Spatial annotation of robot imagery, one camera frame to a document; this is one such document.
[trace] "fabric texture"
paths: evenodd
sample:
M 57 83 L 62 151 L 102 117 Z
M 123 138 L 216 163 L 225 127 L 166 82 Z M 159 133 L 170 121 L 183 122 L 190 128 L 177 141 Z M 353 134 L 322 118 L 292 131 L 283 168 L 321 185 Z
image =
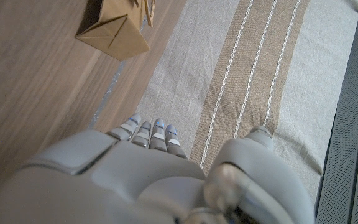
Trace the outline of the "fabric texture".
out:
M 237 4 L 187 1 L 136 110 L 151 123 L 163 118 L 174 124 L 187 156 Z
M 313 202 L 357 20 L 358 1 L 310 1 L 288 70 L 274 149 Z
M 306 0 L 239 2 L 209 86 L 190 157 L 205 172 L 227 140 L 244 137 L 254 126 L 263 124 L 280 65 L 267 126 L 274 132 L 281 92 L 307 4 Z M 235 49 L 238 30 L 247 14 L 244 33 Z
M 143 118 L 150 121 L 163 118 L 166 124 L 174 124 L 183 150 L 197 163 L 201 163 L 213 113 L 209 109 L 208 115 L 203 115 L 202 111 L 206 104 L 211 104 L 212 110 L 216 106 L 249 2 L 211 1 L 206 4 L 201 0 L 189 0 L 137 107 L 137 113 Z M 218 153 L 219 145 L 234 136 L 250 71 L 273 2 L 255 1 L 249 11 L 238 43 L 238 57 L 233 58 L 232 73 L 226 83 L 234 89 L 225 87 L 223 92 L 216 121 L 220 128 L 213 129 L 214 150 L 207 153 L 205 171 Z M 239 123 L 239 138 L 253 125 L 264 123 L 270 87 L 296 3 L 297 0 L 276 2 Z M 358 0 L 313 0 L 309 4 L 301 0 L 297 10 L 282 56 L 266 127 L 274 133 L 276 155 L 299 175 L 314 202 L 356 29 Z M 228 44 L 230 47 L 226 47 L 228 36 L 233 37 L 231 45 Z M 220 84 L 213 88 L 210 84 L 214 83 L 217 71 Z M 205 122 L 206 128 L 198 128 Z M 202 132 L 203 140 L 195 139 L 198 132 Z

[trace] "paper bag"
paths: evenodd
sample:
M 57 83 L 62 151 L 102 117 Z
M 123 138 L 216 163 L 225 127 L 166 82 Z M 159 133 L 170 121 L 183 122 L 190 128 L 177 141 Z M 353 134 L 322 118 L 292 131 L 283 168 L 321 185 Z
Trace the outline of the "paper bag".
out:
M 150 47 L 140 33 L 149 12 L 146 4 L 143 0 L 90 0 L 76 38 L 120 61 L 146 52 Z M 151 25 L 149 13 L 147 18 Z

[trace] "white stripe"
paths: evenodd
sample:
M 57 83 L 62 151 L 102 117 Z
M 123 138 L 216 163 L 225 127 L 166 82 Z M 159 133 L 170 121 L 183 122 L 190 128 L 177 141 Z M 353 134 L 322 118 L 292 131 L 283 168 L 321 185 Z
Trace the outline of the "white stripe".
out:
M 273 97 L 274 85 L 276 84 L 276 79 L 277 79 L 277 77 L 278 77 L 278 71 L 280 70 L 281 60 L 282 60 L 283 55 L 284 55 L 285 46 L 287 46 L 288 37 L 290 36 L 290 32 L 291 32 L 291 28 L 292 28 L 292 25 L 293 25 L 293 21 L 294 21 L 294 19 L 295 19 L 296 9 L 298 9 L 299 2 L 300 2 L 300 0 L 298 0 L 298 1 L 296 2 L 295 7 L 293 8 L 291 22 L 290 22 L 290 25 L 288 26 L 287 34 L 285 35 L 283 47 L 281 48 L 280 57 L 278 58 L 277 67 L 276 67 L 276 72 L 274 73 L 274 78 L 273 78 L 273 81 L 272 81 L 272 85 L 270 86 L 270 94 L 269 94 L 269 96 L 268 96 L 266 118 L 265 118 L 265 121 L 264 121 L 264 123 L 263 123 L 263 126 L 265 126 L 265 125 L 267 124 L 267 120 L 269 119 L 269 116 L 270 116 L 270 107 L 271 107 L 271 105 L 272 105 L 272 97 Z
M 242 31 L 244 30 L 244 26 L 246 24 L 246 21 L 247 21 L 248 15 L 249 15 L 249 11 L 251 10 L 251 6 L 252 6 L 253 2 L 254 2 L 254 0 L 250 0 L 250 2 L 249 2 L 247 12 L 246 12 L 246 14 L 245 14 L 245 16 L 244 16 L 244 18 L 242 20 L 241 28 L 239 29 L 239 34 L 237 35 L 236 42 L 234 43 L 234 47 L 233 47 L 233 50 L 232 50 L 231 55 L 230 55 L 229 63 L 227 64 L 227 67 L 226 67 L 226 73 L 224 74 L 223 83 L 222 83 L 222 86 L 221 86 L 221 92 L 219 93 L 218 99 L 216 100 L 216 105 L 215 105 L 215 108 L 214 108 L 214 112 L 212 114 L 211 124 L 209 125 L 209 131 L 208 131 L 208 136 L 207 136 L 206 142 L 205 142 L 204 153 L 203 153 L 203 156 L 201 158 L 201 163 L 200 163 L 201 168 L 204 167 L 204 161 L 205 161 L 205 158 L 206 158 L 206 154 L 208 152 L 209 142 L 211 141 L 212 129 L 214 127 L 216 112 L 218 111 L 219 104 L 221 103 L 221 98 L 222 98 L 222 95 L 223 95 L 224 86 L 226 84 L 227 77 L 229 76 L 231 63 L 233 61 L 234 55 L 236 54 L 237 46 L 239 44 L 240 37 L 242 35 Z
M 159 138 L 159 139 L 162 139 L 163 141 L 165 141 L 165 136 L 161 133 L 154 133 L 152 135 L 152 137 Z
M 274 0 L 272 10 L 270 10 L 270 15 L 268 16 L 268 19 L 267 19 L 267 22 L 266 22 L 264 33 L 262 34 L 262 38 L 261 38 L 260 43 L 259 43 L 258 51 L 256 52 L 256 57 L 255 57 L 255 60 L 254 60 L 254 64 L 252 65 L 251 74 L 249 75 L 249 79 L 248 79 L 248 87 L 247 87 L 246 96 L 244 97 L 244 102 L 242 104 L 240 115 L 239 115 L 239 118 L 237 119 L 236 130 L 234 131 L 234 138 L 237 137 L 237 134 L 238 134 L 238 131 L 239 131 L 239 128 L 240 128 L 241 118 L 242 118 L 242 115 L 244 114 L 244 110 L 246 108 L 246 104 L 247 104 L 247 101 L 248 101 L 248 96 L 249 96 L 249 91 L 250 91 L 250 88 L 251 88 L 252 77 L 254 76 L 255 68 L 256 68 L 256 65 L 258 63 L 260 50 L 262 50 L 262 46 L 264 44 L 265 36 L 266 36 L 266 33 L 267 33 L 267 28 L 269 27 L 270 20 L 272 20 L 272 16 L 273 16 L 273 12 L 274 12 L 274 8 L 276 6 L 276 3 L 277 3 L 277 0 Z
M 138 132 L 136 136 L 149 140 L 149 135 L 146 133 Z
M 172 144 L 175 144 L 177 146 L 180 146 L 180 143 L 179 143 L 179 141 L 177 139 L 171 139 L 171 140 L 168 141 L 168 143 L 172 143 Z

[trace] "robot finger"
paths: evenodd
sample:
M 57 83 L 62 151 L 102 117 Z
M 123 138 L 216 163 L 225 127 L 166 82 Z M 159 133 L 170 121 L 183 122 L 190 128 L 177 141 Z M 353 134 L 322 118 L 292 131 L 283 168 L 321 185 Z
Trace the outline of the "robot finger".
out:
M 163 152 L 167 151 L 165 145 L 164 121 L 161 118 L 156 119 L 154 122 L 149 149 L 158 149 Z
M 165 130 L 165 142 L 168 153 L 187 159 L 185 152 L 180 147 L 177 130 L 174 125 L 170 124 L 167 126 Z
M 150 124 L 150 122 L 143 122 L 137 134 L 132 139 L 132 143 L 147 148 L 147 146 L 149 145 L 151 127 L 152 125 Z
M 139 114 L 132 115 L 128 120 L 126 120 L 120 127 L 114 128 L 113 130 L 107 132 L 107 134 L 112 137 L 117 138 L 120 141 L 128 141 L 135 133 L 138 124 L 141 121 Z

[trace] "white robot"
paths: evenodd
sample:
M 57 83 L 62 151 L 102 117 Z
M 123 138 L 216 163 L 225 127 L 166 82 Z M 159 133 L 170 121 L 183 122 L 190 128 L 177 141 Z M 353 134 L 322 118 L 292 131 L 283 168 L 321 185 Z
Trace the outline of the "white robot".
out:
M 0 188 L 0 223 L 314 223 L 296 174 L 257 126 L 226 142 L 206 177 L 174 126 L 131 116 L 27 161 Z

